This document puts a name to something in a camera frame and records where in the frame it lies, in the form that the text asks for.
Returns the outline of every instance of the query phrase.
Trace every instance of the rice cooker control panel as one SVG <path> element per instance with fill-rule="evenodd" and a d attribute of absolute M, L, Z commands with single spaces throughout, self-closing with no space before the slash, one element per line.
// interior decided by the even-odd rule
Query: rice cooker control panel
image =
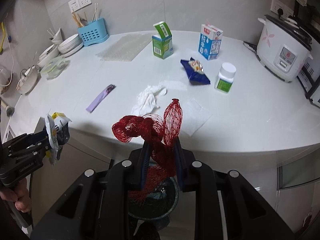
<path fill-rule="evenodd" d="M 280 47 L 273 63 L 277 68 L 287 73 L 290 70 L 295 58 L 296 54 L 284 45 Z"/>

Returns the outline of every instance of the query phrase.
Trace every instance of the medicine bottle label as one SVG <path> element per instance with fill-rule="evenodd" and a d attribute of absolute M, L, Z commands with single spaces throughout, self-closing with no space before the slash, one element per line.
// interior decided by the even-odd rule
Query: medicine bottle label
<path fill-rule="evenodd" d="M 229 90 L 231 88 L 231 85 L 232 85 L 232 83 L 229 83 L 229 82 L 227 82 L 225 80 L 220 79 L 219 83 L 217 85 L 217 89 L 220 89 L 220 90 L 225 91 L 225 92 L 229 92 Z"/>

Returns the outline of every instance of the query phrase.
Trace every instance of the cabinet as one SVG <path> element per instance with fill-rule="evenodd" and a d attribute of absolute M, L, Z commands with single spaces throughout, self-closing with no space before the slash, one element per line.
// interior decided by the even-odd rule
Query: cabinet
<path fill-rule="evenodd" d="M 31 182 L 32 217 L 35 224 L 65 192 L 65 190 L 87 169 L 96 172 L 109 168 L 110 159 L 78 141 L 70 140 L 61 153 L 60 160 L 51 166 L 48 158 L 43 167 L 33 173 Z"/>

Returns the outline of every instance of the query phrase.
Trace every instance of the pill bottle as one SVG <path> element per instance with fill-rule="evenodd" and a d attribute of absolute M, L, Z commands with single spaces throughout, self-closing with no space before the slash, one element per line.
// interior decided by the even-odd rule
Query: pill bottle
<path fill-rule="evenodd" d="M 222 92 L 228 93 L 231 88 L 231 85 L 233 83 L 235 73 L 236 73 L 235 66 L 233 66 L 229 62 L 223 63 L 222 67 L 219 71 L 217 81 L 214 85 L 214 88 L 216 88 Z"/>

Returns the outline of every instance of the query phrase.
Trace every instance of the metal screw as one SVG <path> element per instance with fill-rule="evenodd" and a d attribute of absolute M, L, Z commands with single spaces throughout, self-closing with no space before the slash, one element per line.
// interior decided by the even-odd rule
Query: metal screw
<path fill-rule="evenodd" d="M 237 178 L 239 176 L 239 172 L 238 171 L 230 171 L 230 176 L 231 177 L 234 177 L 234 178 Z"/>
<path fill-rule="evenodd" d="M 131 164 L 132 164 L 132 162 L 129 160 L 125 160 L 122 162 L 122 166 L 124 166 L 124 167 L 129 167 L 129 166 L 131 166 Z"/>
<path fill-rule="evenodd" d="M 192 166 L 194 166 L 195 168 L 200 168 L 202 166 L 201 162 L 195 161 L 192 163 Z"/>
<path fill-rule="evenodd" d="M 84 174 L 87 176 L 87 177 L 90 177 L 94 174 L 94 170 L 92 169 L 88 169 L 84 172 Z"/>

